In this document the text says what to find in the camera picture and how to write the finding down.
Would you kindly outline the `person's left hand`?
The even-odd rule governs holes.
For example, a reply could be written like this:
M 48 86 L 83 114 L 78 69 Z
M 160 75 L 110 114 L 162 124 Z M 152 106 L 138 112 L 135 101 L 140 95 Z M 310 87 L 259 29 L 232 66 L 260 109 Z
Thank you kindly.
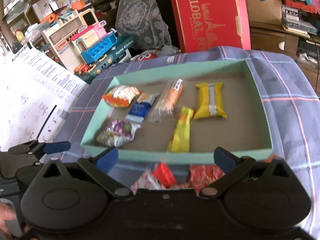
M 7 226 L 7 221 L 15 220 L 16 214 L 13 209 L 7 204 L 1 203 L 0 206 L 0 227 L 1 227 L 1 235 L 4 239 L 12 239 L 11 233 Z

